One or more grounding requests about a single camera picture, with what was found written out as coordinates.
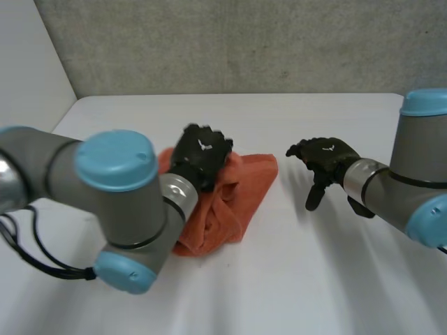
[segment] orange towel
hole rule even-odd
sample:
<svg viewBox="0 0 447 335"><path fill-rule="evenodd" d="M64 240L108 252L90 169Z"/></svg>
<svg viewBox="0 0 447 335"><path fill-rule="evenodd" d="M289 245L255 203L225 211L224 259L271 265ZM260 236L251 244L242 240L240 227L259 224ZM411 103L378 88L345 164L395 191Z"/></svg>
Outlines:
<svg viewBox="0 0 447 335"><path fill-rule="evenodd" d="M159 155L159 172L169 170L172 148ZM202 193L174 253L202 256L224 243L239 242L278 174L273 155L239 156L232 152L212 193Z"/></svg>

